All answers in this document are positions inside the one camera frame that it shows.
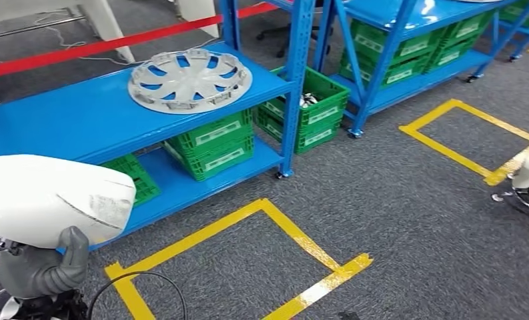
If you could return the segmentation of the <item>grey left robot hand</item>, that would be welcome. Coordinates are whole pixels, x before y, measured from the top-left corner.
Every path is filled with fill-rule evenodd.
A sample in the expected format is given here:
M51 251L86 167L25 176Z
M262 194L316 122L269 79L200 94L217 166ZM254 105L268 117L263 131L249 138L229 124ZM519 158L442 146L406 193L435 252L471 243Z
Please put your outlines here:
M87 275L89 239L72 226L61 232L59 244L63 253L0 238L0 284L20 299L78 288Z

